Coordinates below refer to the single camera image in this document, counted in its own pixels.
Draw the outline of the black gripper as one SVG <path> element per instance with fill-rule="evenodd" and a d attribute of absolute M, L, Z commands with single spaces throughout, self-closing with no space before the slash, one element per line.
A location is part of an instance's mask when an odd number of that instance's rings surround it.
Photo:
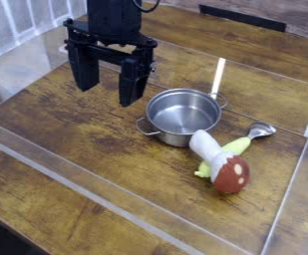
<path fill-rule="evenodd" d="M 120 101 L 124 107 L 145 93 L 155 63 L 157 41 L 141 32 L 101 35 L 92 32 L 88 21 L 68 19 L 66 48 L 78 88 L 85 92 L 100 83 L 100 60 L 123 65 Z"/>

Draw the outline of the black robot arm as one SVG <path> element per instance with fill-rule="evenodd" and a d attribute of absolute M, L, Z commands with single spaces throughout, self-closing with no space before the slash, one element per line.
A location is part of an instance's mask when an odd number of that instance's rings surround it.
<path fill-rule="evenodd" d="M 100 83 L 100 62 L 121 67 L 120 102 L 128 107 L 145 93 L 155 69 L 157 41 L 141 33 L 143 0 L 88 0 L 87 21 L 64 22 L 65 41 L 78 88 L 85 92 Z"/>

